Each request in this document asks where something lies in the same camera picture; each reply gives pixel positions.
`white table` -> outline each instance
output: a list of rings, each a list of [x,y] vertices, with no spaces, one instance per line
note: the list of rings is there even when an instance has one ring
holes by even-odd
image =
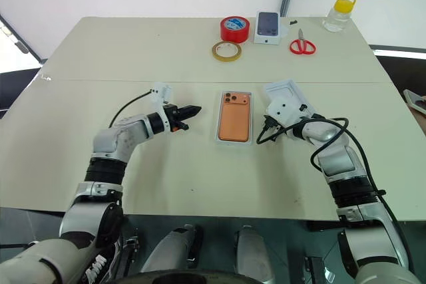
[[[425,219],[426,139],[389,77],[353,23],[332,34],[320,19],[297,20],[280,46],[249,41],[239,60],[222,63],[210,52],[220,19],[83,19],[0,120],[0,206],[66,210],[95,134],[161,80],[173,87],[173,103],[202,111],[187,121],[189,131],[158,134],[135,150],[123,182],[126,213],[335,220],[310,145],[214,141],[222,90],[253,92],[257,136],[264,83],[293,78],[319,113],[350,119],[395,215]],[[288,51],[300,27],[318,47],[311,57]],[[145,99],[122,116],[152,111]]]
[[[93,136],[122,104],[151,86],[150,82],[34,81],[2,125],[1,205],[66,210],[77,183],[84,179]],[[336,219],[330,190],[309,163],[310,145],[285,137],[261,146],[223,146],[214,141],[224,89],[254,93],[254,132],[259,133],[268,105],[263,84],[172,86],[174,103],[203,109],[187,121],[189,131],[158,134],[136,149],[124,177],[126,213]],[[300,88],[318,112],[351,120],[350,129],[365,148],[377,185],[387,190],[396,216],[425,219],[426,139],[393,85],[303,83]],[[383,103],[389,107],[383,109]],[[123,116],[149,113],[151,108],[149,99],[141,100]]]

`plastic bottle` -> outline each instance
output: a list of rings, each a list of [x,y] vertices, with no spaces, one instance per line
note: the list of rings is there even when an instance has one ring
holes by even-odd
[[[337,0],[322,23],[324,28],[332,33],[342,31],[351,17],[352,9],[356,1],[357,0]]]

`yellow tape roll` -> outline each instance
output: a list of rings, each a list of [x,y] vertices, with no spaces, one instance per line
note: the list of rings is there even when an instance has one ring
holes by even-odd
[[[237,48],[237,53],[235,55],[231,56],[231,57],[224,57],[224,56],[219,55],[218,54],[218,49],[220,49],[221,45],[225,45],[225,44],[235,46]],[[240,45],[238,43],[232,43],[230,41],[220,41],[219,43],[216,43],[213,46],[212,53],[213,53],[213,55],[214,55],[214,57],[216,59],[218,59],[220,61],[224,61],[224,62],[227,63],[228,61],[235,61],[238,58],[240,58],[240,56],[241,56],[241,47],[240,47]]]

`scissors handle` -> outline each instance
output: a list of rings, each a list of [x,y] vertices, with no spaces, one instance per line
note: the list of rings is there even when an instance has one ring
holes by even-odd
[[[296,39],[290,43],[290,51],[296,55],[312,55],[317,51],[317,47],[309,40]]]

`yellow bottle cap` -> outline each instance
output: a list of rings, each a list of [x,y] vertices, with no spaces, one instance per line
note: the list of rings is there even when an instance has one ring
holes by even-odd
[[[334,4],[334,9],[340,13],[350,13],[357,0],[337,0]]]

